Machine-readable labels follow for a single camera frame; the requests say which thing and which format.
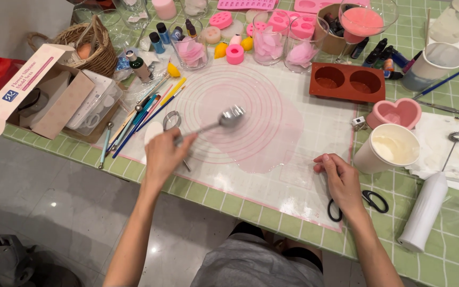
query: paper cup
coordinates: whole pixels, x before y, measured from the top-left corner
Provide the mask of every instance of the paper cup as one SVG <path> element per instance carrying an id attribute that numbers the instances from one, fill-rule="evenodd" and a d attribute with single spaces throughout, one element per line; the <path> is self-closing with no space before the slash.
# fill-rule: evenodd
<path id="1" fill-rule="evenodd" d="M 432 43 L 401 79 L 403 88 L 409 91 L 423 91 L 459 67 L 459 48 L 448 43 Z"/>
<path id="2" fill-rule="evenodd" d="M 355 167 L 365 173 L 379 173 L 396 166 L 409 166 L 419 159 L 420 145 L 407 128 L 395 124 L 376 127 L 354 155 Z"/>

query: tile floor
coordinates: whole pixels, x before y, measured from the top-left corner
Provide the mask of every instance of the tile floor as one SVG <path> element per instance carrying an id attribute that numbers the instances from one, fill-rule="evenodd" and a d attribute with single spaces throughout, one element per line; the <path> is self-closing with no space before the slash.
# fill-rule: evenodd
<path id="1" fill-rule="evenodd" d="M 0 138 L 0 234 L 38 244 L 40 258 L 65 266 L 85 286 L 102 283 L 139 186 Z M 139 286 L 188 286 L 205 254 L 235 219 L 160 195 Z M 366 286 L 360 265 L 323 253 L 325 285 Z M 406 286 L 415 286 L 404 280 Z"/>

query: pink candle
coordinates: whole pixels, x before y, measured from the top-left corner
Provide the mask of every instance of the pink candle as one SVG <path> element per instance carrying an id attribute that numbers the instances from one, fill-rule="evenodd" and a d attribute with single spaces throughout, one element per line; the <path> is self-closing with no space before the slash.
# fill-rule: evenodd
<path id="1" fill-rule="evenodd" d="M 170 20 L 176 16 L 176 7 L 173 0 L 151 0 L 157 16 L 161 20 Z"/>
<path id="2" fill-rule="evenodd" d="M 344 37 L 348 43 L 359 43 L 364 38 L 378 35 L 384 27 L 384 20 L 375 11 L 365 7 L 355 7 L 339 15 L 345 28 Z"/>

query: cardboard box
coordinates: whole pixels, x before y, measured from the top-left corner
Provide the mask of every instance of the cardboard box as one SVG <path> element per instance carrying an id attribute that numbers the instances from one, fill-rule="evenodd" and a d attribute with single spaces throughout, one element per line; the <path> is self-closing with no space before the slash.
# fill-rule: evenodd
<path id="1" fill-rule="evenodd" d="M 0 135 L 6 122 L 19 125 L 15 111 L 24 98 L 39 84 L 68 71 L 75 76 L 57 100 L 35 120 L 32 132 L 50 140 L 61 132 L 95 84 L 80 70 L 58 62 L 69 59 L 74 49 L 65 45 L 43 44 L 14 77 L 0 90 Z"/>

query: pink circle markings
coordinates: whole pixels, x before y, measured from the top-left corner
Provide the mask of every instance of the pink circle markings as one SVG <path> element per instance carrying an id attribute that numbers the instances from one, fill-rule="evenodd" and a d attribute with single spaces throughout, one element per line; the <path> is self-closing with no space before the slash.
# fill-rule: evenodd
<path id="1" fill-rule="evenodd" d="M 218 127 L 201 133 L 191 157 L 213 164 L 236 163 L 247 173 L 268 173 L 288 163 L 287 151 L 297 146 L 303 117 L 264 75 L 241 65 L 219 64 L 196 72 L 187 81 L 185 90 L 166 107 L 166 112 L 180 113 L 184 133 L 218 121 L 220 113 L 232 105 L 246 111 L 233 129 Z"/>

